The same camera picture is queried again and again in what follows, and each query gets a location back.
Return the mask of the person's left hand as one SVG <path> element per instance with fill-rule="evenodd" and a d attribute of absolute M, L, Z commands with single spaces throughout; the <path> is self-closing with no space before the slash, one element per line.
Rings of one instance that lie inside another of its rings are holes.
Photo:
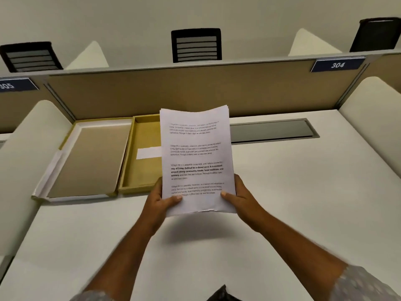
<path fill-rule="evenodd" d="M 162 177 L 160 177 L 153 186 L 139 217 L 141 224 L 148 228 L 152 236 L 157 232 L 164 222 L 168 211 L 159 206 L 159 201 L 161 199 L 163 199 Z"/>

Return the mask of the person's right hand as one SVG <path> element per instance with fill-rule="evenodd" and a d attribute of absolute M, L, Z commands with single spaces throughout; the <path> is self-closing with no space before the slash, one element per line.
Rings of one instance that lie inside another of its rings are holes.
<path fill-rule="evenodd" d="M 243 198 L 240 211 L 237 215 L 252 230 L 265 235 L 269 229 L 272 215 L 268 213 L 247 189 L 239 175 L 234 174 L 236 196 Z"/>

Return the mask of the stack of printed paper sheets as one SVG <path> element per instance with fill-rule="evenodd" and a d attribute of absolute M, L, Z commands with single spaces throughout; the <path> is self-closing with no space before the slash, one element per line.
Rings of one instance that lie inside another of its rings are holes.
<path fill-rule="evenodd" d="M 181 195 L 167 216 L 236 213 L 221 197 L 235 194 L 228 106 L 187 112 L 161 109 L 162 198 Z"/>

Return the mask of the person's right forearm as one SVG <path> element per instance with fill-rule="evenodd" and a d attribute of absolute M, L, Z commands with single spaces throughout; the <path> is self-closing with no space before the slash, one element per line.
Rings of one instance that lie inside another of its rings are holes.
<path fill-rule="evenodd" d="M 262 210 L 249 226 L 260 233 L 284 260 L 314 301 L 328 301 L 348 264 Z"/>

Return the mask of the person's left forearm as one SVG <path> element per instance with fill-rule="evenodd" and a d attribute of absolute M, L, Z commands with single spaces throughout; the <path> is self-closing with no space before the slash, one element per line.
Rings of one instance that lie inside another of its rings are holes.
<path fill-rule="evenodd" d="M 82 292 L 104 291 L 115 301 L 130 301 L 143 255 L 152 237 L 138 218 Z"/>

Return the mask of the yellow cardboard box base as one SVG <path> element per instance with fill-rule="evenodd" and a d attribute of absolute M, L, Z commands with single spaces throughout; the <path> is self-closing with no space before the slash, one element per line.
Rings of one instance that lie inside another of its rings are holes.
<path fill-rule="evenodd" d="M 162 176 L 162 158 L 136 159 L 139 148 L 161 146 L 160 116 L 134 116 L 121 170 L 118 192 L 137 194 L 148 192 Z"/>

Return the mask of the yellow cardboard box lid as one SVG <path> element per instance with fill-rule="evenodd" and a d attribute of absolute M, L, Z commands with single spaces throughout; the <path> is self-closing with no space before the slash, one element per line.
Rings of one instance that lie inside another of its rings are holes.
<path fill-rule="evenodd" d="M 117 197 L 132 122 L 133 117 L 76 121 L 31 198 L 55 203 Z"/>

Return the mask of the black fabric item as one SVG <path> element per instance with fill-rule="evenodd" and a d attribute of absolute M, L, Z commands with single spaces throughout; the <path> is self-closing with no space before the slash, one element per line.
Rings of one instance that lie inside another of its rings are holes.
<path fill-rule="evenodd" d="M 224 284 L 217 291 L 215 291 L 207 301 L 242 301 L 227 291 L 227 286 Z"/>

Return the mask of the tan desk partition panel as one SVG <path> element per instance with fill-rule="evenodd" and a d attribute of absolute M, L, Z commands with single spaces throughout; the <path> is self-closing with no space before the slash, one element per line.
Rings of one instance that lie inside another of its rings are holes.
<path fill-rule="evenodd" d="M 227 105 L 231 117 L 334 109 L 374 53 L 131 69 L 53 71 L 47 81 L 75 120 L 198 112 Z M 311 73 L 317 59 L 366 57 L 357 70 Z"/>
<path fill-rule="evenodd" d="M 70 122 L 75 121 L 74 115 L 49 85 L 47 76 L 18 77 L 31 78 L 39 90 L 0 93 L 0 134 L 12 133 L 33 107 L 42 100 L 52 102 Z"/>
<path fill-rule="evenodd" d="M 339 110 L 358 85 L 368 77 L 378 77 L 401 93 L 401 49 L 391 53 L 367 56 L 367 64 L 355 77 L 351 85 L 334 106 Z"/>

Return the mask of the person's left grey sleeve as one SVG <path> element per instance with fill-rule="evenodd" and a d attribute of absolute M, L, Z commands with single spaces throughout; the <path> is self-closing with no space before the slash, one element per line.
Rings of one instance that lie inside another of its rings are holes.
<path fill-rule="evenodd" d="M 115 301 L 104 291 L 89 290 L 76 294 L 69 301 Z"/>

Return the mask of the white rounded side divider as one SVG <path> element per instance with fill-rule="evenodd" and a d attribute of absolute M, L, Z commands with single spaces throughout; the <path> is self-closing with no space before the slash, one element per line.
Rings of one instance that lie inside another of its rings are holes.
<path fill-rule="evenodd" d="M 40 206 L 31 195 L 71 127 L 42 100 L 0 148 L 0 256 L 17 253 Z"/>
<path fill-rule="evenodd" d="M 342 51 L 322 40 L 320 37 L 304 28 L 300 28 L 295 35 L 288 56 L 333 55 L 341 53 Z"/>
<path fill-rule="evenodd" d="M 401 178 L 401 93 L 378 77 L 368 77 L 339 112 Z"/>
<path fill-rule="evenodd" d="M 108 61 L 97 41 L 92 41 L 65 70 L 108 68 Z"/>

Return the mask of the black slatted office chair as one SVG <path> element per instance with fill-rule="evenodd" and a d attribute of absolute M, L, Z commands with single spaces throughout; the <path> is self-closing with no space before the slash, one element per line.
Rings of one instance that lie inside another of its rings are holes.
<path fill-rule="evenodd" d="M 50 41 L 0 45 L 0 56 L 11 73 L 63 70 Z"/>
<path fill-rule="evenodd" d="M 219 28 L 173 30 L 171 42 L 173 63 L 222 60 Z"/>

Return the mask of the person's right grey sleeve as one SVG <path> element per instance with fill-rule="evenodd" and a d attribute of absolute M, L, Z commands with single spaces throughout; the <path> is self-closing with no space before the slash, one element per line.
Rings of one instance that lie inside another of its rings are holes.
<path fill-rule="evenodd" d="M 329 301 L 401 301 L 401 296 L 364 268 L 349 265 L 336 281 Z"/>

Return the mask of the blue number sign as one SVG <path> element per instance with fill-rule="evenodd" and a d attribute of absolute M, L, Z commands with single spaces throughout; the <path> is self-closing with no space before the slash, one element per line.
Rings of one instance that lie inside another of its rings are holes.
<path fill-rule="evenodd" d="M 332 59 L 317 59 L 312 66 L 310 72 L 326 72 L 340 70 L 357 70 L 364 63 L 366 57 L 343 57 Z"/>
<path fill-rule="evenodd" d="M 0 79 L 0 93 L 36 90 L 39 90 L 39 87 L 29 77 Z"/>

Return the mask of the black mesh office chair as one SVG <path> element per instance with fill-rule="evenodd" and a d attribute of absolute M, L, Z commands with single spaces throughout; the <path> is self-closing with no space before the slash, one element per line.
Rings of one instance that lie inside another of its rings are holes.
<path fill-rule="evenodd" d="M 393 50 L 401 36 L 401 18 L 369 18 L 359 22 L 351 48 L 352 52 Z"/>

